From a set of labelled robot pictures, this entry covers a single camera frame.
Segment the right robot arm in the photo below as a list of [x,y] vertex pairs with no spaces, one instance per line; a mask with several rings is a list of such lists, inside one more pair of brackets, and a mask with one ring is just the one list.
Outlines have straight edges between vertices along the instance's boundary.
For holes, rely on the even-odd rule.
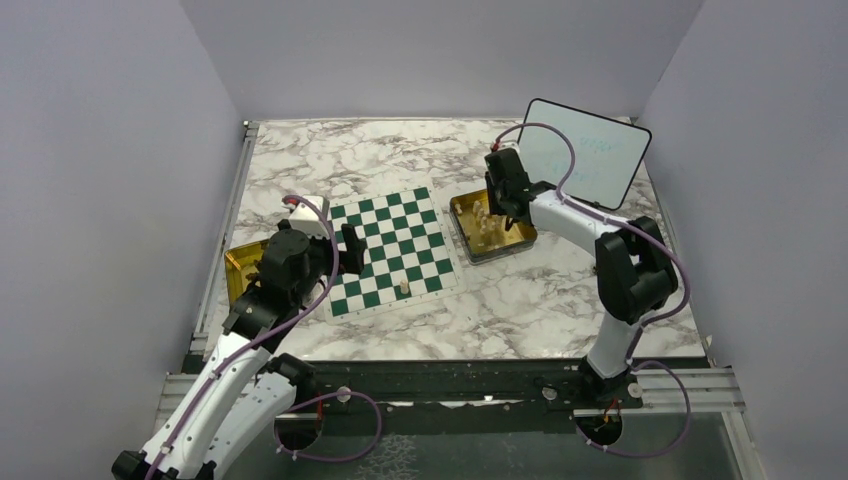
[[610,216],[557,191],[533,183],[518,152],[501,148],[485,158],[487,197],[492,213],[506,224],[541,229],[589,253],[597,294],[604,308],[598,336],[579,364],[579,398],[600,407],[612,399],[631,370],[629,361],[649,313],[662,308],[679,280],[658,224]]

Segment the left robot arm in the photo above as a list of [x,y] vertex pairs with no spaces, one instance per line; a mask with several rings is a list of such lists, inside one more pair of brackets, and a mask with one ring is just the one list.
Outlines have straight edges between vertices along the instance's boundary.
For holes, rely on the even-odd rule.
[[313,401],[313,368],[275,351],[319,305],[308,299],[317,285],[330,289],[337,274],[363,271],[367,243],[350,224],[310,235],[283,220],[253,246],[262,251],[256,269],[201,373],[140,450],[119,454],[114,478],[220,479],[276,415]]

